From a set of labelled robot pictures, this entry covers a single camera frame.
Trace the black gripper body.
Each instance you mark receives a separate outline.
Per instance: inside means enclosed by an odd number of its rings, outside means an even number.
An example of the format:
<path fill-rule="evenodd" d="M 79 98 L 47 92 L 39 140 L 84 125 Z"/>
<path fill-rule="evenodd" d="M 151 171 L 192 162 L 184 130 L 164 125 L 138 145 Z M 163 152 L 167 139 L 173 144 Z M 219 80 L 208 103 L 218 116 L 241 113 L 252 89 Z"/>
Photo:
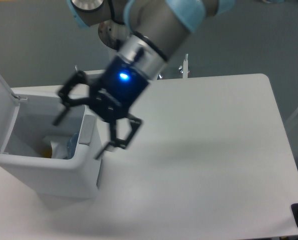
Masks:
<path fill-rule="evenodd" d="M 149 85 L 135 64 L 144 58 L 144 49 L 136 51 L 128 63 L 116 56 L 105 72 L 89 88 L 89 108 L 103 121 L 109 123 L 127 117 L 130 106 Z"/>

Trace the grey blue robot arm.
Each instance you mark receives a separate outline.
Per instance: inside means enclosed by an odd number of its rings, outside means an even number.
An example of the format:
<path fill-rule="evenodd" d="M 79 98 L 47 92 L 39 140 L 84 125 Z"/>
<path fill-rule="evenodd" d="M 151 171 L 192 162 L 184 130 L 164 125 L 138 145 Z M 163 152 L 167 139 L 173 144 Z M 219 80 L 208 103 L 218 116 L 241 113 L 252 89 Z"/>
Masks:
<path fill-rule="evenodd" d="M 128 147 L 142 121 L 129 109 L 172 55 L 207 17 L 234 6 L 232 0 L 129 0 L 109 2 L 111 19 L 122 10 L 130 36 L 97 78 L 77 70 L 58 91 L 64 105 L 58 125 L 75 106 L 87 105 L 109 124 L 110 139 L 95 158 L 110 148 Z"/>

